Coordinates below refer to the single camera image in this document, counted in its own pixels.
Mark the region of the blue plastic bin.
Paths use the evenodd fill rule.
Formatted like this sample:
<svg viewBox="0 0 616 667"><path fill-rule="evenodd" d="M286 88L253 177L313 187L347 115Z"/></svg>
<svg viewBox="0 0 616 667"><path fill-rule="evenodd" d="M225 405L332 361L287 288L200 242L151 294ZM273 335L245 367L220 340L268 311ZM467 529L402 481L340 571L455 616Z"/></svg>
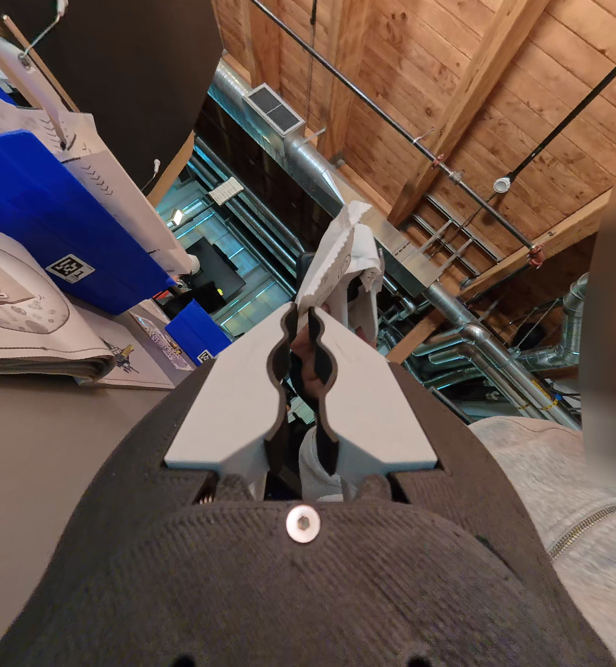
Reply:
<svg viewBox="0 0 616 667"><path fill-rule="evenodd" d="M165 331L196 366L215 359L232 343L220 326L194 300L165 325Z"/></svg>
<svg viewBox="0 0 616 667"><path fill-rule="evenodd" d="M64 292L120 315L175 286L170 274L60 162L44 112L0 87L0 232Z"/></svg>

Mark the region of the silver ventilation ducts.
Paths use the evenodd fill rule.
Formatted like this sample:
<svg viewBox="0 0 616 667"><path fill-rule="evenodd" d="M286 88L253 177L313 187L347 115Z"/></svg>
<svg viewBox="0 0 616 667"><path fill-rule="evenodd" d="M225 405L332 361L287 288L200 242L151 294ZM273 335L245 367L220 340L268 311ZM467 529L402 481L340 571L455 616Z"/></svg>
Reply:
<svg viewBox="0 0 616 667"><path fill-rule="evenodd" d="M265 153L279 165L332 216L351 201L365 200L317 152L304 137L303 130L293 130L282 136L275 129L270 115L252 104L253 89L238 73L221 59L209 95L244 129ZM407 291L419 287L419 294L445 316L455 332L446 342L429 345L411 344L411 352L422 352L447 362L446 349L464 352L465 359L487 378L523 415L554 421L581 430L579 420L549 393L538 378L524 368L496 337L438 280L440 267L394 228L375 207L363 216L380 246L384 249L387 271Z"/></svg>

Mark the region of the white hanging panel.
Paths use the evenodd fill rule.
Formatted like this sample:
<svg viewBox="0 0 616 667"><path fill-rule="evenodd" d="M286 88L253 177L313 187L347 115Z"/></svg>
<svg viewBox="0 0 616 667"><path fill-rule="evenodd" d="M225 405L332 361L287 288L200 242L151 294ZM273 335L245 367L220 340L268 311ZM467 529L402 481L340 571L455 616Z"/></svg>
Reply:
<svg viewBox="0 0 616 667"><path fill-rule="evenodd" d="M216 205L223 206L244 191L245 188L243 185L235 177L230 177L216 188L210 190L208 195Z"/></svg>

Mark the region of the printed sticker sheet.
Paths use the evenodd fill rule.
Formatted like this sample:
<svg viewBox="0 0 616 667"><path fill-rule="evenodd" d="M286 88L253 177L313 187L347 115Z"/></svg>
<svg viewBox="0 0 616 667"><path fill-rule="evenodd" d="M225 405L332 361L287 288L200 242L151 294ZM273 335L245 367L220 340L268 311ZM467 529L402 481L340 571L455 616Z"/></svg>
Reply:
<svg viewBox="0 0 616 667"><path fill-rule="evenodd" d="M179 371L193 371L193 366L187 361L186 356L182 353L177 344L170 341L165 333L163 333L153 321L147 318L131 314L131 317L141 327L150 340L157 346L163 355L169 360L172 366Z"/></svg>

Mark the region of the black panel wooden frame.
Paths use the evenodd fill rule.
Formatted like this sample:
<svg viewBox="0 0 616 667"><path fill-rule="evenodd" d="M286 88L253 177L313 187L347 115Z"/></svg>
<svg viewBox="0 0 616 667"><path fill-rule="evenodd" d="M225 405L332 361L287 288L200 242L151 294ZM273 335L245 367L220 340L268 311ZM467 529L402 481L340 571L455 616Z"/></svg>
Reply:
<svg viewBox="0 0 616 667"><path fill-rule="evenodd" d="M193 152L223 52L211 1L68 1L35 47L149 202Z"/></svg>

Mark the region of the open instruction booklet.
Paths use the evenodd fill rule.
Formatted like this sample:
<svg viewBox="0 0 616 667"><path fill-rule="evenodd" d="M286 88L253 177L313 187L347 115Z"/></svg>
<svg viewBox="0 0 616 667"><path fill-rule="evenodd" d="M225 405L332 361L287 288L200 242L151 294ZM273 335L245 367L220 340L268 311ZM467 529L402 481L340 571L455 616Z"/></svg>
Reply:
<svg viewBox="0 0 616 667"><path fill-rule="evenodd" d="M0 233L0 376L56 376L79 386L174 389L131 330L78 307L17 241Z"/></svg>

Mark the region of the white air vent grille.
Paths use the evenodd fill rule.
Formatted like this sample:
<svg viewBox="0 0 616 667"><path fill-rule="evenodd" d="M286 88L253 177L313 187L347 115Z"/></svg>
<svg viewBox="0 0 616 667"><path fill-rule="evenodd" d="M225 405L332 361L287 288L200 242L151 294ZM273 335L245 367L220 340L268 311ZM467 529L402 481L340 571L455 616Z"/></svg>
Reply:
<svg viewBox="0 0 616 667"><path fill-rule="evenodd" d="M306 121L266 83L246 93L243 102L282 138L305 130Z"/></svg>

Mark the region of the person's right forearm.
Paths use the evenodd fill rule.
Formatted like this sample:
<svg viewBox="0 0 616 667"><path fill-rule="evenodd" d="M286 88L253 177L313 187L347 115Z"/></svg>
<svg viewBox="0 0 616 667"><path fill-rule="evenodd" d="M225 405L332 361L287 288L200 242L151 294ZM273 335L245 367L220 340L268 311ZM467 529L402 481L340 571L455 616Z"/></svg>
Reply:
<svg viewBox="0 0 616 667"><path fill-rule="evenodd" d="M305 434L298 454L299 479L302 499L305 502L343 502L355 497L356 487L330 475L319 461L317 452L317 426Z"/></svg>

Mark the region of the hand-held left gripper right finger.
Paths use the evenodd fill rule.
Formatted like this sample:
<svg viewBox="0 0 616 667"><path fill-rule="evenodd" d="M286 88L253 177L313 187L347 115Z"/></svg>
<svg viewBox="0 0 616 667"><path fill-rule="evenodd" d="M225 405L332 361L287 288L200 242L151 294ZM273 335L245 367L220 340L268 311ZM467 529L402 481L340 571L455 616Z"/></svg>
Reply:
<svg viewBox="0 0 616 667"><path fill-rule="evenodd" d="M390 364L334 317L311 307L314 370L323 385L311 442L339 492L352 499L369 476L435 470L438 456Z"/></svg>

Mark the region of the person's right hand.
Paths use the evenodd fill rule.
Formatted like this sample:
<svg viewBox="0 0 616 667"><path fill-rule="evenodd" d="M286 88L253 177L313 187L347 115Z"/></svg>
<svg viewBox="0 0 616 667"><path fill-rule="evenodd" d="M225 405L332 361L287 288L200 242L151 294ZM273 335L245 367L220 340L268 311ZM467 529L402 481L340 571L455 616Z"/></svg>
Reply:
<svg viewBox="0 0 616 667"><path fill-rule="evenodd" d="M311 340L309 326L304 326L291 345L291 351L300 362L301 395L305 399L319 399L322 383L315 373L315 346Z"/></svg>

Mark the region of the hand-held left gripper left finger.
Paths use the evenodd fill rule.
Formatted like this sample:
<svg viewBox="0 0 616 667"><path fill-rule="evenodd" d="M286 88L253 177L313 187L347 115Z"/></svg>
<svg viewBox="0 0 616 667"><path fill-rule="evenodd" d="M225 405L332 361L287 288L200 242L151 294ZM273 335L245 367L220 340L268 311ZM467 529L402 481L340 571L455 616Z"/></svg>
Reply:
<svg viewBox="0 0 616 667"><path fill-rule="evenodd" d="M295 338L287 302L208 363L205 380L165 456L168 470L238 476L263 499L268 474L282 468L287 405L282 382Z"/></svg>

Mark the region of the small white paper bag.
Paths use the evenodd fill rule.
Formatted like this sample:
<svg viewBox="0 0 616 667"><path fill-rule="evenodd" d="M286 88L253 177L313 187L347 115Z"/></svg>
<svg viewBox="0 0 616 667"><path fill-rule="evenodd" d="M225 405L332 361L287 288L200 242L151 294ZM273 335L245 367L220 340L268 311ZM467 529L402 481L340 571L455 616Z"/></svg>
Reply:
<svg viewBox="0 0 616 667"><path fill-rule="evenodd" d="M295 299L300 328L307 324L309 308L323 304L329 306L332 318L348 328L348 285L382 288L384 257L366 224L374 212L372 205L354 200L331 221Z"/></svg>

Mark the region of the person's grey hoodie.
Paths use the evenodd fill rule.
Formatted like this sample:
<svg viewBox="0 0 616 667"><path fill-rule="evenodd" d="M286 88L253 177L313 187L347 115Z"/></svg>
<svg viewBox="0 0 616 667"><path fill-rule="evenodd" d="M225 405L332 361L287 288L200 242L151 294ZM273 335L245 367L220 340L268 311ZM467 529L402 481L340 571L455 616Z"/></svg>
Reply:
<svg viewBox="0 0 616 667"><path fill-rule="evenodd" d="M581 432L510 416L469 429L512 482L562 584L616 659L616 488L589 478Z"/></svg>

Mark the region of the black monitor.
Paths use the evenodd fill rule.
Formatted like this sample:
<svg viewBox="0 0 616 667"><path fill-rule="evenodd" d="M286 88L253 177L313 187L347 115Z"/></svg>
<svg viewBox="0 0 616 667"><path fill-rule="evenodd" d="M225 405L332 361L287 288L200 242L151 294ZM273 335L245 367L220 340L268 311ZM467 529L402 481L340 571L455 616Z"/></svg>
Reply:
<svg viewBox="0 0 616 667"><path fill-rule="evenodd" d="M181 276L194 300L213 315L229 305L246 286L236 265L218 246L200 238L187 248L187 254L199 263L197 270Z"/></svg>

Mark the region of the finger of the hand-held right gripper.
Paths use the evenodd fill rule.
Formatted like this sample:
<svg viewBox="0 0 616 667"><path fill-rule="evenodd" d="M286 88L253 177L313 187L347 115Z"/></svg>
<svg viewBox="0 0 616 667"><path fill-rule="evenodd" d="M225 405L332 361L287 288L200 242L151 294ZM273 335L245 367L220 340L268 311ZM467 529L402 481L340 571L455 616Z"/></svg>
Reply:
<svg viewBox="0 0 616 667"><path fill-rule="evenodd" d="M353 332L361 329L365 341L377 341L379 335L377 298L380 285L366 290L362 284L347 287L347 324Z"/></svg>

